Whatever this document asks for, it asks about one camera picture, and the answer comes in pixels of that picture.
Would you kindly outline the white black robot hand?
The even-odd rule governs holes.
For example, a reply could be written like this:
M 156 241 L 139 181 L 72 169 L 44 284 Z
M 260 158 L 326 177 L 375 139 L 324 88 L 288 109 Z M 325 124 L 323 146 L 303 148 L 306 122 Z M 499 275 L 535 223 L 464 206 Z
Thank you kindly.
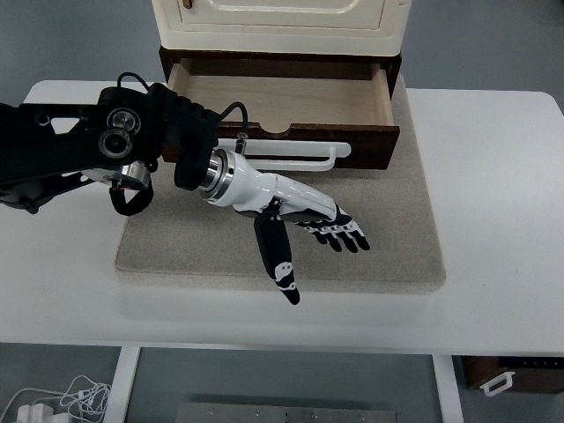
M 293 275 L 293 258 L 286 223 L 314 235 L 322 245 L 340 252 L 369 250 L 355 220 L 332 197 L 302 182 L 255 170 L 242 155 L 218 149 L 223 169 L 218 206 L 231 205 L 254 219 L 254 230 L 264 268 L 289 302 L 300 302 Z

